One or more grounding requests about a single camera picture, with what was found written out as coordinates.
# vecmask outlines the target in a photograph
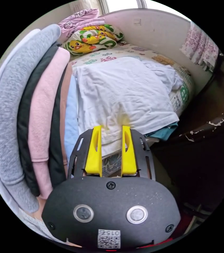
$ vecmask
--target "curtain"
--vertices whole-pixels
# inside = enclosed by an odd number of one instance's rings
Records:
[[[205,71],[213,72],[219,49],[213,40],[193,22],[180,50],[193,63],[202,66]]]

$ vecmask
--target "qr code label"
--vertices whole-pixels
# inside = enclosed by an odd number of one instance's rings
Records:
[[[120,249],[121,231],[98,229],[98,248]]]

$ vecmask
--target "bed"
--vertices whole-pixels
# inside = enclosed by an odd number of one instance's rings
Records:
[[[188,106],[189,102],[195,93],[195,84],[189,73],[185,68],[174,62],[173,60],[160,55],[157,52],[140,48],[138,46],[121,42],[118,43],[118,47],[111,48],[108,50],[96,51],[93,53],[85,54],[82,56],[71,57],[70,63],[73,69],[76,66],[81,66],[84,64],[95,64],[100,62],[111,61],[120,57],[133,57],[144,60],[153,60],[154,62],[161,63],[163,65],[171,65],[179,74],[183,80],[183,85],[180,89],[176,91],[171,91],[169,98],[171,100],[172,106],[178,117],[182,114],[184,109]],[[151,138],[147,139],[149,145],[152,145]],[[108,177],[114,172],[121,168],[121,154],[113,154],[109,157],[103,159],[103,176]]]

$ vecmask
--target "white wall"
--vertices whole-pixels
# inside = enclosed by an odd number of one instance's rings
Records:
[[[206,85],[211,74],[191,62],[179,49],[183,45],[190,22],[171,13],[153,9],[128,9],[103,15],[107,24],[117,26],[128,43],[156,51],[185,66],[196,83],[196,92]],[[141,19],[141,25],[134,25]]]

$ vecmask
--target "metal ring button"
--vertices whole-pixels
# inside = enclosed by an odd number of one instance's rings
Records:
[[[74,218],[83,223],[90,222],[94,217],[94,211],[90,206],[77,205],[73,210]]]
[[[140,224],[147,219],[148,211],[143,206],[133,206],[126,214],[127,220],[132,224]]]

